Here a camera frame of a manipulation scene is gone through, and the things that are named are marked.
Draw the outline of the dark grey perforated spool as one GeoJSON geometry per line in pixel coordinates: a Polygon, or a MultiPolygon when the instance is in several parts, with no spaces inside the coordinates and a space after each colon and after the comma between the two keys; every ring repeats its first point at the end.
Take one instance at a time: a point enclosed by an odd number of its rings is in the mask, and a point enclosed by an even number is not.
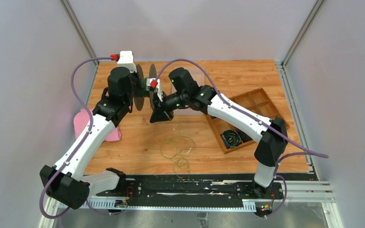
{"type": "Polygon", "coordinates": [[[144,73],[142,67],[139,64],[136,64],[136,74],[138,77],[138,81],[135,87],[134,92],[134,104],[138,111],[141,111],[144,105],[144,99],[149,98],[150,107],[154,109],[154,94],[155,91],[151,91],[150,83],[155,79],[156,69],[154,64],[151,65],[149,71],[149,77],[144,78],[144,73]]]}

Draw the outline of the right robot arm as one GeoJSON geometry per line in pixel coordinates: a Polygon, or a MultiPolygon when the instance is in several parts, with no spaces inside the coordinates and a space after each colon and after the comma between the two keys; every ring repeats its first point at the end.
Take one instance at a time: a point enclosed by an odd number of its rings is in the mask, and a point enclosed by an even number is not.
{"type": "Polygon", "coordinates": [[[150,122],[173,119],[174,110],[191,108],[226,121],[258,143],[254,156],[258,161],[257,171],[250,190],[259,198],[265,198],[272,191],[272,182],[278,159],[288,144],[285,139],[285,121],[279,117],[270,119],[255,114],[229,100],[209,85],[199,86],[190,72],[179,67],[169,74],[175,92],[166,95],[156,81],[154,65],[149,70],[149,97],[153,110],[150,122]]]}

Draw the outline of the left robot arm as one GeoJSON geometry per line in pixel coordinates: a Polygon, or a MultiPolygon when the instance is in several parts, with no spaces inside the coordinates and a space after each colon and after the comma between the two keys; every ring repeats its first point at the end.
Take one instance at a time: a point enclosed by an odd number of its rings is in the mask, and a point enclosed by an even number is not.
{"type": "Polygon", "coordinates": [[[92,118],[65,155],[53,166],[43,166],[40,178],[43,193],[69,208],[78,209],[86,200],[105,190],[115,196],[126,192],[125,174],[114,168],[84,176],[84,171],[106,137],[119,125],[127,113],[132,112],[133,102],[137,110],[144,103],[144,75],[140,65],[135,70],[119,66],[111,70],[108,86],[93,111],[92,118]]]}

